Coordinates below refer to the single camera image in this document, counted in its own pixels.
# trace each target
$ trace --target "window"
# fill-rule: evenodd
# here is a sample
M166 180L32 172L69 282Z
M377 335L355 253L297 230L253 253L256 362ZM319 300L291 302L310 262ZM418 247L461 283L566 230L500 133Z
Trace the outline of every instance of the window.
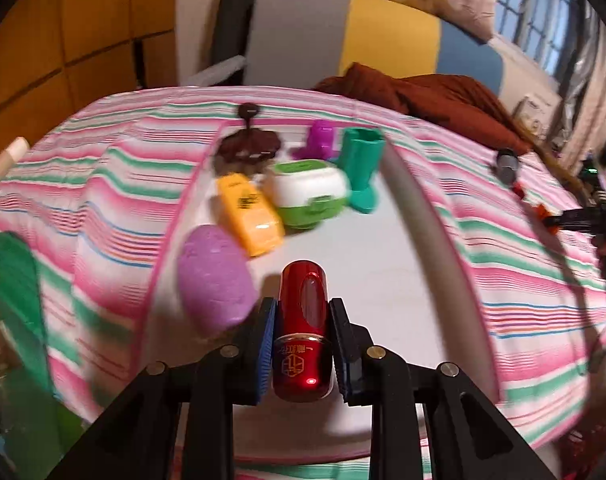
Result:
M551 76L563 72L561 63L577 0L496 0L494 28Z

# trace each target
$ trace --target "window frame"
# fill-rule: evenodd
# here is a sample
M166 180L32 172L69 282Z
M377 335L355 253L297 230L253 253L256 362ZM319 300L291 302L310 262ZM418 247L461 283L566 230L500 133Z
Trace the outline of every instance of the window frame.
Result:
M558 11L561 5L561 0L552 0L552 4L548 5L548 8L546 9L545 23L542 30L535 27L533 23L537 1L538 0L522 0L519 5L519 9L514 9L512 6L510 6L509 0L506 0L505 2L496 0L496 4L504 8L504 15L501 23L495 27L495 33L500 36L502 40L515 44L523 51L523 54L525 54L525 56L531 60L531 62L538 65L543 72L546 72L549 76L558 81L565 72L565 67L562 65L562 61L564 59L564 50L568 47L568 39L573 36L570 33L570 26L574 22L571 13L573 10L576 10L576 3L578 0L568 1L568 30L566 31L566 36L560 48L554 44L554 36L557 31L559 19ZM500 30L504 29L508 12L515 12L518 16L513 39L509 38L508 36L504 36L501 32L499 32ZM529 54L526 54L528 41L533 31L541 36L534 58ZM549 56L552 54L552 50L555 50L558 53L558 60L556 62L554 72L548 73L545 66L547 65Z

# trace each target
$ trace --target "brown blanket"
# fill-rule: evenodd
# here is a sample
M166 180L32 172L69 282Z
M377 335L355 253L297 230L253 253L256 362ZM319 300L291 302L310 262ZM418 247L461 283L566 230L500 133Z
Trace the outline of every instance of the brown blanket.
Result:
M531 148L494 94L468 76L429 74L394 79L353 63L344 76L323 79L314 90L418 117L495 150L512 148L523 155Z

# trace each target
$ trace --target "yellow headboard panel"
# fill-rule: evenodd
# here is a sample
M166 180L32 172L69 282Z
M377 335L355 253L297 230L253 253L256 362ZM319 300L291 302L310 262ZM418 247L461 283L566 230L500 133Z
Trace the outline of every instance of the yellow headboard panel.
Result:
M350 0L339 74L359 62L392 77L436 71L439 19L388 0Z

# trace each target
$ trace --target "purple toy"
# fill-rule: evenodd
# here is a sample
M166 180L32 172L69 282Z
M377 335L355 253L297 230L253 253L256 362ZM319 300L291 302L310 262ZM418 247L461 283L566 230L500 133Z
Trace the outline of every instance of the purple toy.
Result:
M216 225L201 225L185 240L177 262L178 288L185 312L206 339L247 318L258 300L247 257Z
M330 160L337 153L334 152L334 125L331 121L317 119L310 126L305 146L292 152L292 158L319 158Z

